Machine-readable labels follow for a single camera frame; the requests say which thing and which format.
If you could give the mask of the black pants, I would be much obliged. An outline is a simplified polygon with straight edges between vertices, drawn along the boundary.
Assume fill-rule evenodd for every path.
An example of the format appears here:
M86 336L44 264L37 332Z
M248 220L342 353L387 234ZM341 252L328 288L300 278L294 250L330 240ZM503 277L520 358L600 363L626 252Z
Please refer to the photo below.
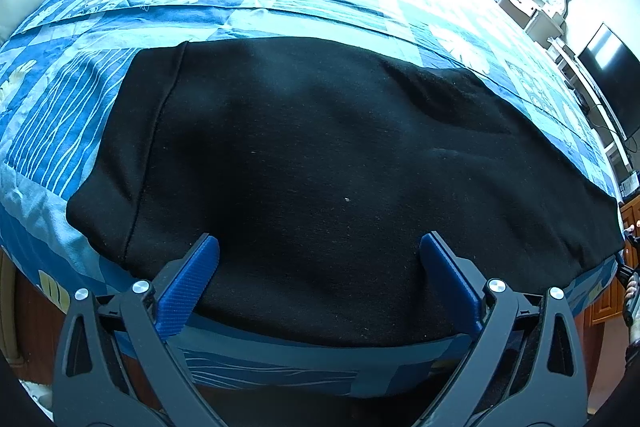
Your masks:
M213 235L204 317L332 347L454 333L428 232L532 294L623 246L615 199L472 72L314 38L137 53L66 215L145 279Z

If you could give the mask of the white long tv shelf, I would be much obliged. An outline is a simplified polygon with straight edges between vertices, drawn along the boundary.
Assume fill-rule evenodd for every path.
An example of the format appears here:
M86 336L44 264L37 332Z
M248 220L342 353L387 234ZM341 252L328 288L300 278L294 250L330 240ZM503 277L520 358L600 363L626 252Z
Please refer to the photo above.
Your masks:
M627 147L627 135L615 116L601 89L566 43L558 37L549 38L549 53L558 69L577 93L582 109L595 127L604 136L604 150L613 167L624 173L632 173L631 151Z

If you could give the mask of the black flat television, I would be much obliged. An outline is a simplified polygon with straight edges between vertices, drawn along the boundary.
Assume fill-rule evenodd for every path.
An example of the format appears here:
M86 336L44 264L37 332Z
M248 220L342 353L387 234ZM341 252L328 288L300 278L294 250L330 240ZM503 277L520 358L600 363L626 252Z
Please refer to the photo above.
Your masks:
M627 138L639 130L639 59L601 24L578 60L596 83Z

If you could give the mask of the blue patterned bed sheet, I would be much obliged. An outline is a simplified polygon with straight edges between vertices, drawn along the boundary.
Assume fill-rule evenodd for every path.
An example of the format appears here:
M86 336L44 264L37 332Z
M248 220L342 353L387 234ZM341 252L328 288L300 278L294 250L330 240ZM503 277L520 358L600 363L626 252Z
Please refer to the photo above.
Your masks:
M60 309L132 277L66 220L108 114L144 48L317 37L427 67L473 69L595 186L617 186L550 58L492 0L42 0L1 46L1 244Z

